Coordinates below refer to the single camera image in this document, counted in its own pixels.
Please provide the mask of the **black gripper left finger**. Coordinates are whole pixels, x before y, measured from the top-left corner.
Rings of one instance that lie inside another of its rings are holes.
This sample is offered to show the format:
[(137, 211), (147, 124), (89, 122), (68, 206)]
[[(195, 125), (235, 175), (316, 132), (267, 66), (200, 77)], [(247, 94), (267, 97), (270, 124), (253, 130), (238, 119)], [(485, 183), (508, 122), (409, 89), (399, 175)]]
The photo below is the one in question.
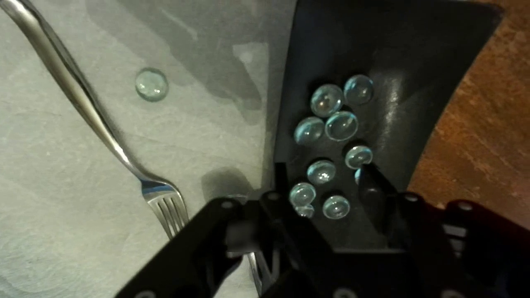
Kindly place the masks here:
[(288, 200), (290, 188), (286, 163), (275, 163), (272, 188), (262, 195), (262, 205), (280, 251), (280, 268), (326, 276), (333, 271), (333, 249), (315, 223), (295, 211)]

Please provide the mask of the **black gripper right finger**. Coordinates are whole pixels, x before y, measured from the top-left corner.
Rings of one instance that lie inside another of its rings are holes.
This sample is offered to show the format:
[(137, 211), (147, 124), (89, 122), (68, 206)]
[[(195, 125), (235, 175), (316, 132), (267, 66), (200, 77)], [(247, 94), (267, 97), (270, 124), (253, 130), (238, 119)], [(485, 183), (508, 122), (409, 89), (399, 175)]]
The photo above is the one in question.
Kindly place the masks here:
[(374, 163), (361, 167), (358, 193), (369, 220), (391, 248), (416, 258), (435, 254), (442, 248), (435, 210), (421, 195), (399, 191)]

